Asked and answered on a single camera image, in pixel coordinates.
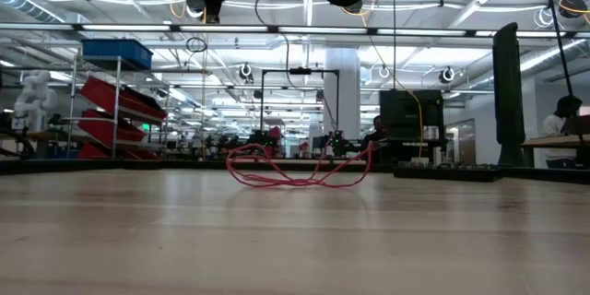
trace ceiling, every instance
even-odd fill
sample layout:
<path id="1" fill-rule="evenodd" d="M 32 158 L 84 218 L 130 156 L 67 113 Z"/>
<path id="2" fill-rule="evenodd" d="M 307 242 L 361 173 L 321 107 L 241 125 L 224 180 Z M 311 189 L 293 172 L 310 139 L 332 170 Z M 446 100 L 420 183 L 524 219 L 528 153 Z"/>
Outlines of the ceiling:
<path id="1" fill-rule="evenodd" d="M 63 14 L 68 22 L 79 19 L 75 15 L 79 14 L 92 23 L 199 23 L 198 18 L 191 18 L 183 12 L 183 0 L 35 1 L 50 8 L 49 10 Z M 363 0 L 363 3 L 367 10 L 365 17 L 369 27 L 392 28 L 395 22 L 398 28 L 498 30 L 510 22 L 516 22 L 520 30 L 551 28 L 540 27 L 537 19 L 539 15 L 543 15 L 539 12 L 547 0 L 489 0 L 471 15 L 457 21 L 460 14 L 464 12 L 464 8 L 473 1 L 444 0 L 445 6 L 440 7 L 438 0 L 395 0 L 395 15 L 394 0 Z M 220 14 L 221 24 L 261 24 L 254 13 L 254 2 L 255 0 L 226 2 Z M 265 23 L 273 25 L 362 27 L 363 24 L 359 16 L 348 15 L 339 7 L 330 6 L 325 0 L 261 0 L 259 10 Z M 29 16 L 3 4 L 0 4 L 0 21 L 35 22 Z M 566 30 L 588 29 L 583 18 L 559 17 L 559 22 Z M 217 122 L 218 128 L 238 126 L 248 130 L 248 124 L 256 122 L 257 112 L 248 113 L 248 103 L 255 102 L 253 91 L 239 89 L 228 93 L 223 88 L 202 90 L 198 87 L 203 83 L 214 87 L 243 85 L 238 72 L 245 63 L 252 67 L 254 84 L 259 85 L 262 68 L 282 69 L 287 62 L 285 41 L 280 36 L 270 34 L 209 34 L 206 36 L 209 44 L 209 52 L 206 56 L 204 53 L 191 54 L 186 51 L 186 40 L 196 36 L 190 33 L 103 32 L 96 33 L 94 36 L 137 38 L 154 52 L 155 68 L 167 69 L 170 72 L 180 66 L 182 69 L 178 69 L 178 73 L 163 73 L 157 78 L 185 86 L 178 90 L 186 99 L 203 104 L 209 110 L 216 108 L 215 115 L 223 119 Z M 31 48 L 30 45 L 23 44 L 23 40 L 37 47 Z M 400 82 L 413 89 L 448 89 L 449 86 L 444 86 L 438 81 L 438 73 L 447 66 L 461 72 L 463 80 L 467 80 L 468 77 L 476 79 L 491 68 L 489 39 L 399 38 L 395 41 L 397 45 L 395 48 L 394 41 L 385 37 L 374 38 L 376 48 L 365 36 L 289 36 L 289 41 L 289 66 L 291 67 L 309 65 L 321 68 L 324 64 L 326 48 L 358 48 L 361 66 L 365 68 L 361 83 L 365 89 L 361 92 L 361 102 L 365 105 L 378 104 L 377 95 L 371 89 L 389 87 L 393 84 L 390 77 L 380 76 L 382 63 L 377 52 L 387 66 L 396 67 Z M 542 51 L 554 46 L 554 40 L 527 40 L 522 41 L 521 44 L 523 53 Z M 68 38 L 64 34 L 26 31 L 10 33 L 0 30 L 0 48 L 2 49 L 0 59 L 17 65 L 47 64 L 61 67 L 71 65 L 78 47 L 79 43 L 75 38 Z M 203 76 L 186 72 L 187 69 L 203 68 L 210 71 L 212 75 Z M 581 77 L 578 76 L 576 79 L 583 81 Z M 269 75 L 266 78 L 266 84 L 289 86 L 285 76 L 280 74 Z M 320 75 L 307 79 L 296 77 L 293 78 L 293 84 L 301 87 L 321 87 L 323 80 Z M 460 96 L 454 100 L 461 101 L 464 97 Z M 303 95 L 300 91 L 281 90 L 266 96 L 265 99 L 269 102 L 281 103 L 315 102 L 315 94 Z M 191 111 L 191 107 L 184 98 L 177 106 L 180 108 L 178 117 L 201 118 L 200 113 L 195 114 Z M 277 108 L 271 117 L 289 118 L 289 123 L 297 122 L 297 124 L 290 124 L 291 126 L 296 125 L 303 133 L 306 133 L 305 120 L 309 119 L 312 113 L 305 112 L 303 109 L 298 111 L 301 112 L 281 113 Z M 363 114 L 364 129 L 370 127 L 373 116 L 374 112 Z M 185 123 L 183 126 L 184 129 L 194 129 L 196 124 Z"/>

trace red cable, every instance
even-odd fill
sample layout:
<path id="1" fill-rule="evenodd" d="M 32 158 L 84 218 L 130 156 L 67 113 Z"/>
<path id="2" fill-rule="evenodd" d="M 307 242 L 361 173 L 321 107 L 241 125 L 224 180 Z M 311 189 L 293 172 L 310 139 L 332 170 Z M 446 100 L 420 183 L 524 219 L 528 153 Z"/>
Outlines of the red cable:
<path id="1" fill-rule="evenodd" d="M 322 165 L 322 160 L 325 157 L 326 148 L 327 148 L 328 144 L 330 144 L 330 140 L 331 140 L 331 137 L 330 137 L 330 139 L 328 139 L 327 143 L 325 144 L 324 150 L 322 151 L 322 156 L 318 160 L 318 163 L 315 166 L 315 169 L 313 170 L 312 176 L 308 179 L 292 179 L 292 178 L 290 178 L 283 170 L 281 170 L 277 166 L 277 164 L 275 162 L 273 162 L 273 160 L 271 160 L 269 158 L 269 156 L 266 155 L 264 147 L 261 146 L 260 144 L 248 144 L 243 147 L 238 147 L 238 148 L 233 149 L 230 152 L 230 154 L 228 155 L 228 157 L 226 158 L 226 165 L 228 167 L 228 171 L 230 172 L 230 175 L 234 179 L 236 179 L 237 182 L 239 182 L 241 184 L 245 184 L 245 185 L 247 185 L 249 187 L 253 187 L 253 188 L 270 188 L 270 187 L 277 187 L 280 185 L 289 185 L 289 186 L 295 186 L 295 187 L 306 187 L 306 186 L 312 186 L 312 185 L 320 185 L 320 186 L 328 187 L 328 188 L 345 188 L 345 187 L 351 187 L 351 186 L 359 184 L 362 180 L 364 180 L 364 178 L 367 176 L 367 173 L 369 173 L 369 171 L 371 170 L 371 162 L 372 162 L 372 158 L 371 158 L 372 143 L 371 142 L 369 143 L 369 146 L 364 151 L 362 151 L 358 156 L 348 159 L 346 162 L 341 163 L 340 165 L 338 165 L 338 167 L 331 170 L 329 173 L 327 173 L 321 179 L 315 179 L 315 175 L 317 174 L 317 172 L 320 169 L 320 166 Z M 258 155 L 253 154 L 253 155 L 247 155 L 247 156 L 234 157 L 236 153 L 238 153 L 240 151 L 247 150 L 247 149 L 251 149 L 251 148 L 256 148 L 256 149 L 262 150 L 265 155 L 258 156 Z M 367 158 L 367 167 L 365 168 L 365 171 L 363 172 L 362 176 L 360 176 L 360 178 L 356 182 L 351 183 L 351 184 L 329 184 L 329 183 L 325 182 L 325 180 L 328 177 L 330 177 L 332 174 L 340 171 L 340 169 L 342 169 L 343 167 L 348 165 L 351 161 L 358 160 L 358 159 L 362 158 L 363 156 L 365 156 L 366 154 L 369 154 L 369 156 Z M 281 176 L 283 176 L 284 179 L 272 179 L 272 178 L 267 178 L 262 175 L 251 174 L 251 173 L 242 173 L 240 171 L 237 171 L 233 167 L 233 163 L 237 159 L 263 160 L 267 164 L 269 164 L 273 168 L 273 170 L 275 170 Z"/>

